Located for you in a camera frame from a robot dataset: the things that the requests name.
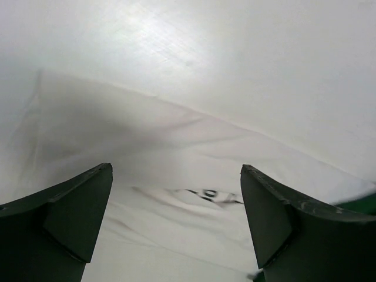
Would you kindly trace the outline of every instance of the dark green object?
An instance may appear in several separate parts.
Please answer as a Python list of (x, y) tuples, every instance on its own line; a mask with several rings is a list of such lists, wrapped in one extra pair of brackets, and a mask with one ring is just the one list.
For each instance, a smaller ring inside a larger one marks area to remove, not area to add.
[(266, 282), (374, 281), (376, 217), (320, 202), (252, 166), (243, 166), (241, 189)]
[(0, 280), (79, 282), (90, 263), (112, 185), (100, 164), (1, 206)]

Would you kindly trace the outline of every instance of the white surface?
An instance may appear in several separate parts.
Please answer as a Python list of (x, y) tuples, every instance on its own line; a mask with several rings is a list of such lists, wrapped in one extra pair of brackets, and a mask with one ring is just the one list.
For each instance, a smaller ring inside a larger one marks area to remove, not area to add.
[(111, 162), (114, 181), (101, 238), (112, 244), (164, 248), (245, 275), (257, 264), (244, 207), (174, 191), (240, 195), (243, 163), (325, 202), (375, 189), (264, 135), (131, 90), (45, 72), (35, 93), (39, 110), (25, 120), (37, 124), (37, 134), (23, 150), (16, 197)]
[[(57, 69), (159, 95), (376, 180), (375, 34), (373, 1), (5, 0), (1, 102), (29, 95), (37, 69)], [(18, 109), (4, 105), (2, 114)]]

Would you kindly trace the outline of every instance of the white cloth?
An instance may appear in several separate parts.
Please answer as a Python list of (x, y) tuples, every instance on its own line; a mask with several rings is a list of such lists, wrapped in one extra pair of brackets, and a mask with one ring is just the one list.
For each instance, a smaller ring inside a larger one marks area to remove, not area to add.
[(18, 195), (111, 162), (113, 190), (100, 235), (106, 240), (255, 272), (243, 205), (184, 190), (237, 197), (243, 163), (325, 202), (375, 189), (261, 134), (158, 98), (54, 73), (42, 75), (38, 94), (38, 145)]

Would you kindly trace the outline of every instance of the white fabric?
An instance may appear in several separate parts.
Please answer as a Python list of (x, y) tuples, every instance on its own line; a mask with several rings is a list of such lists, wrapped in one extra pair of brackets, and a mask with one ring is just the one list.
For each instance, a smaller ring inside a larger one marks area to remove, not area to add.
[(374, 189), (263, 135), (126, 89), (44, 73), (38, 94), (38, 145), (18, 197), (111, 162), (113, 190), (100, 237), (112, 242), (254, 272), (244, 207), (182, 190), (240, 195), (243, 163), (325, 202)]

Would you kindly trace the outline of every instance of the black plastic part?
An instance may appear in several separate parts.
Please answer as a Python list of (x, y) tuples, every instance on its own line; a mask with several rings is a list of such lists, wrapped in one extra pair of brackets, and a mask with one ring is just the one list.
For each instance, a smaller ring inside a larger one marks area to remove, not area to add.
[(94, 251), (112, 185), (108, 163), (2, 205), (0, 280), (79, 282)]
[(252, 166), (243, 166), (241, 189), (266, 282), (374, 281), (376, 217), (320, 202)]

